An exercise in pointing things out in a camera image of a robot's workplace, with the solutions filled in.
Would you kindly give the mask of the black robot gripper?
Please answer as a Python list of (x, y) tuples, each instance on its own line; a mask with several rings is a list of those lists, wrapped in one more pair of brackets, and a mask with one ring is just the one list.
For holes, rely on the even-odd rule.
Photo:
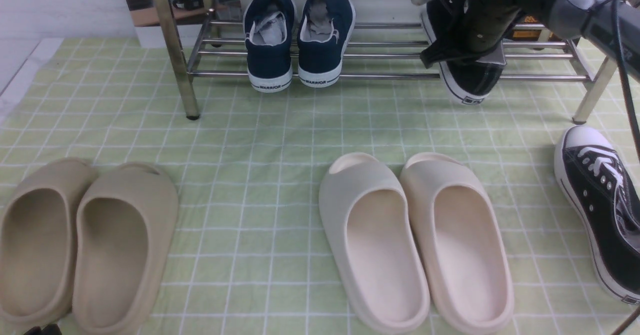
[[(432, 0), (411, 0), (416, 6)], [(555, 0), (467, 0), (468, 9), (454, 20), (444, 39), (437, 39), (419, 53), (426, 69), (438, 63), (455, 62), (506, 65), (502, 40), (515, 26), (520, 11), (550, 28), (551, 7)]]

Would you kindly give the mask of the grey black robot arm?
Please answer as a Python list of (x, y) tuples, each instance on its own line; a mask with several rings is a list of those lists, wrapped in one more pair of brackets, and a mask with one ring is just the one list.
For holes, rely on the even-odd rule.
[[(433, 0), (411, 0), (416, 6)], [(435, 63), (481, 59), (498, 48), (519, 15), (530, 15), (564, 40), (585, 38), (639, 78), (639, 10), (625, 0), (462, 0), (462, 10), (420, 56)]]

